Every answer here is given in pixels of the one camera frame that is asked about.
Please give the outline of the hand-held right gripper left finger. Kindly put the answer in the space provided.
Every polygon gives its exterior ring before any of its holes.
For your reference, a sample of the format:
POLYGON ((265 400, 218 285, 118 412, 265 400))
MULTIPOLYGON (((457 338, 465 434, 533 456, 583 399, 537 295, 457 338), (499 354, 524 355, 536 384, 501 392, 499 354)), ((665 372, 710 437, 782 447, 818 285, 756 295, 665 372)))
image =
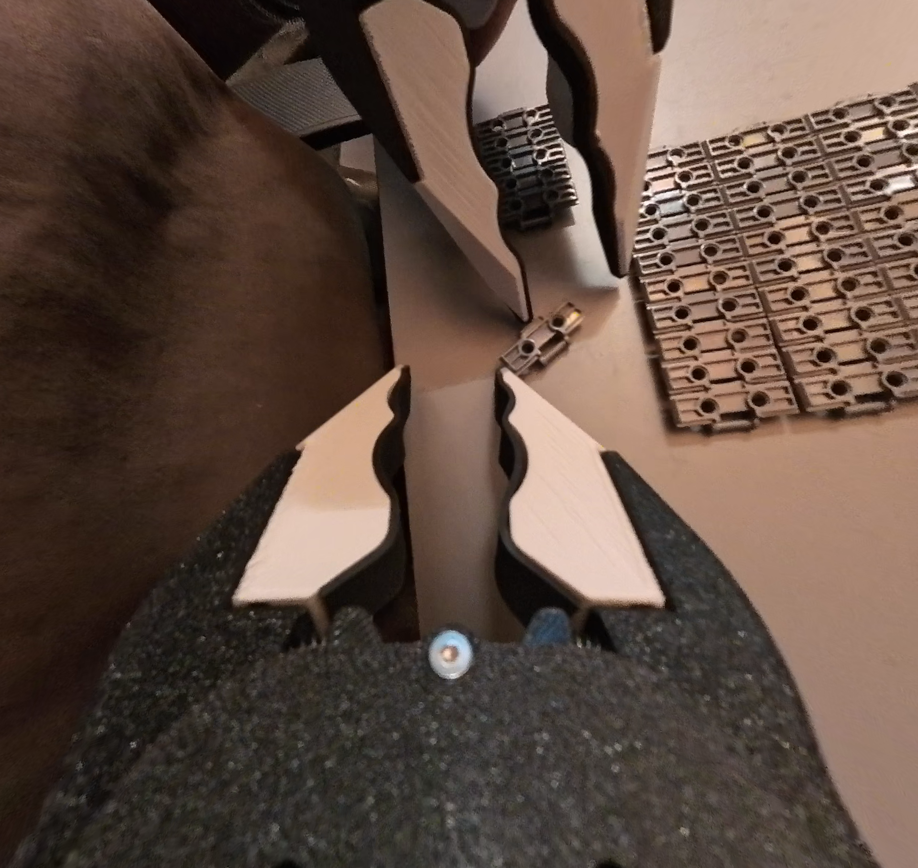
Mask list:
POLYGON ((410 392, 410 369, 396 366, 298 445, 235 608, 304 610, 325 632, 338 610, 376 614, 397 598, 407 573, 398 484, 410 392))

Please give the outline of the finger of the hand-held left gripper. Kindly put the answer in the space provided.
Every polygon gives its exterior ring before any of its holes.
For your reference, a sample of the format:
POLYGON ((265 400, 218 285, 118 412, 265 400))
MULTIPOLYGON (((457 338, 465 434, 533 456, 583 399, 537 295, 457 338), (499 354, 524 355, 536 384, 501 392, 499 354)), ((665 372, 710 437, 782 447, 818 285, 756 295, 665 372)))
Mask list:
POLYGON ((380 0, 360 25, 416 165, 416 191, 490 290, 531 320, 525 271, 503 237, 498 190, 472 141, 474 76, 462 26, 426 0, 380 0))
POLYGON ((564 137, 590 177, 610 272, 625 277, 645 187, 664 48, 664 0, 527 0, 554 72, 568 88, 564 137))

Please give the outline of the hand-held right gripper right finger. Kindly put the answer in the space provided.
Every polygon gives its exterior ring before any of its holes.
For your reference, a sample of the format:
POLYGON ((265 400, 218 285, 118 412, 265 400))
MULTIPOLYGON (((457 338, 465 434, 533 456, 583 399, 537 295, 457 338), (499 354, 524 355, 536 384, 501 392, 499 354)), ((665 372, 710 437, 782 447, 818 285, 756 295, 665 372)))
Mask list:
POLYGON ((528 627, 544 609, 663 610, 667 596, 612 474, 612 454, 509 369, 495 378, 499 595, 528 627))

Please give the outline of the grey tread link segment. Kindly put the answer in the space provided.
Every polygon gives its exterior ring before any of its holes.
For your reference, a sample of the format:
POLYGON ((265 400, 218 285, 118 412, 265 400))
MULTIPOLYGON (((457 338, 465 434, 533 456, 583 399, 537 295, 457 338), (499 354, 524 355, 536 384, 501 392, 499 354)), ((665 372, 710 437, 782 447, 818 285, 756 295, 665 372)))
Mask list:
POLYGON ((584 312, 571 302, 559 305, 545 316, 536 316, 500 356, 499 367, 520 378, 547 368, 568 349, 583 320, 584 312))

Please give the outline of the large grey tread link mat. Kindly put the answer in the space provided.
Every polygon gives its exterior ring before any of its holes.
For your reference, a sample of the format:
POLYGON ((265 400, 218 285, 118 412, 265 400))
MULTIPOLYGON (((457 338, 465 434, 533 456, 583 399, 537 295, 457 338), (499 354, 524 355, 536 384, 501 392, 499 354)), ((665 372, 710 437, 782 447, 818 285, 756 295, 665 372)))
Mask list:
POLYGON ((917 393, 917 87, 650 151, 634 285, 671 425, 917 393))

